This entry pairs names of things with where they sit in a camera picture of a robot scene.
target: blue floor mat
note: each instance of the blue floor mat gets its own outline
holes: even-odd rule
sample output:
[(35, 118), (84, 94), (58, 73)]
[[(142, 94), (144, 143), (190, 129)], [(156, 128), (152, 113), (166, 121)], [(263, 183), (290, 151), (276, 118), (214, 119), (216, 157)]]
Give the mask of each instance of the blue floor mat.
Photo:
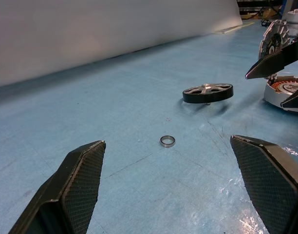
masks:
[[(89, 234), (267, 234), (229, 143), (261, 138), (298, 162), (298, 114), (263, 101), (264, 79), (244, 78), (264, 31), (256, 21), (0, 88), (0, 233), (69, 151), (105, 140)], [(298, 76), (298, 62), (280, 74)], [(204, 83), (235, 94), (182, 101)]]

